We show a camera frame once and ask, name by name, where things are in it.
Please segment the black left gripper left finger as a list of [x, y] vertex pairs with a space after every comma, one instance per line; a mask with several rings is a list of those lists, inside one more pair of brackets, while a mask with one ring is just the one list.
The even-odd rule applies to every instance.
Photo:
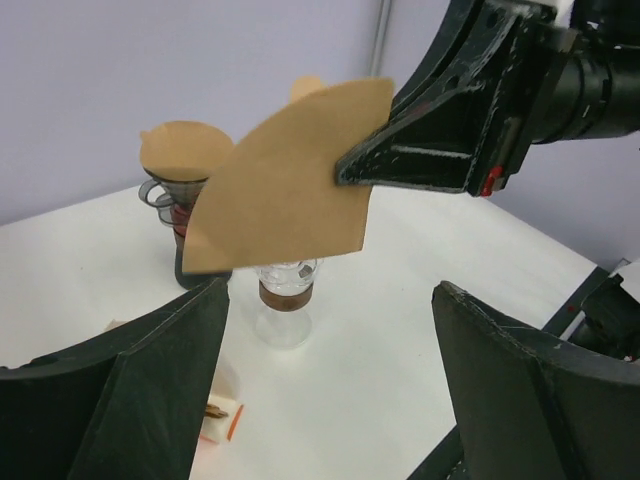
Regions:
[[1, 371], [5, 479], [186, 479], [229, 309], [215, 279]]

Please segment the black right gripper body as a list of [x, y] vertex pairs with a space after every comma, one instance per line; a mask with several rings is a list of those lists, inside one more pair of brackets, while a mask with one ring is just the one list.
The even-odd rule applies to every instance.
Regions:
[[483, 66], [491, 95], [465, 184], [477, 197], [504, 189], [519, 172], [576, 38], [558, 24], [572, 6], [570, 1], [486, 5], [498, 16], [500, 35], [499, 46]]

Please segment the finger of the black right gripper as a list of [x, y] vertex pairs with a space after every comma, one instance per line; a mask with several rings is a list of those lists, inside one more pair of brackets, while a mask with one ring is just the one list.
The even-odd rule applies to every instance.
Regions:
[[482, 0], [451, 0], [423, 59], [395, 95], [392, 114], [406, 110], [447, 69], [479, 17]]
[[483, 66], [499, 46], [498, 21], [476, 20], [438, 79], [337, 163], [338, 184], [468, 193], [491, 95]]

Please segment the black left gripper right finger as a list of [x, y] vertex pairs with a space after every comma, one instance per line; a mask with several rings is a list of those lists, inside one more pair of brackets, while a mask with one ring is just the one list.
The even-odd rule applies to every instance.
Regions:
[[636, 479], [639, 368], [509, 317], [455, 284], [432, 310], [473, 479]]

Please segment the brown paper coffee filter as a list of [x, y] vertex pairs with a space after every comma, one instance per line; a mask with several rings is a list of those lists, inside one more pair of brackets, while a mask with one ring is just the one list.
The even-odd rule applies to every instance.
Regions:
[[139, 134], [139, 160], [152, 176], [177, 182], [207, 179], [234, 148], [222, 130], [198, 121], [169, 121]]

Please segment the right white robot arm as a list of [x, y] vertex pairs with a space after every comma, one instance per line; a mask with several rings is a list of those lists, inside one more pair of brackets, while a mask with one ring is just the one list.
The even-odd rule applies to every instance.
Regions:
[[488, 197], [529, 148], [639, 129], [639, 5], [453, 1], [387, 123], [336, 164], [340, 185]]

